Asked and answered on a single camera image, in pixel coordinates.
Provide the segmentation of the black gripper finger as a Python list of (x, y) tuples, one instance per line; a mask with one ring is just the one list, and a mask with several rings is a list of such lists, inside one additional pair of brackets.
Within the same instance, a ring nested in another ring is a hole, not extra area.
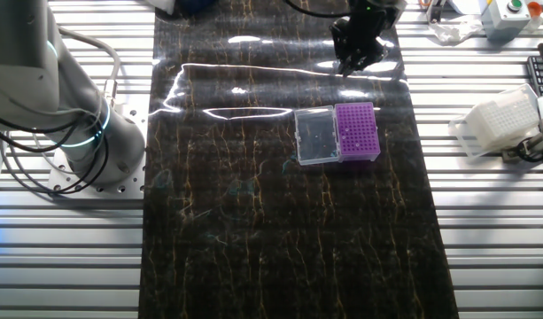
[(385, 47), (376, 37), (366, 38), (364, 41), (356, 43), (351, 55), (350, 68), (352, 71), (361, 71), (384, 59), (386, 55)]
[(334, 41), (334, 49), (339, 66), (337, 72), (348, 76), (353, 72), (354, 31), (349, 19), (337, 19), (331, 26), (330, 32)]

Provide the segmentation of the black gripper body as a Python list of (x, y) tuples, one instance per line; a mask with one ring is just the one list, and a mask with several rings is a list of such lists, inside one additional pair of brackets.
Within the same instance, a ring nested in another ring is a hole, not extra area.
[(351, 36), (378, 36), (395, 24), (392, 0), (349, 0), (350, 15), (345, 32)]

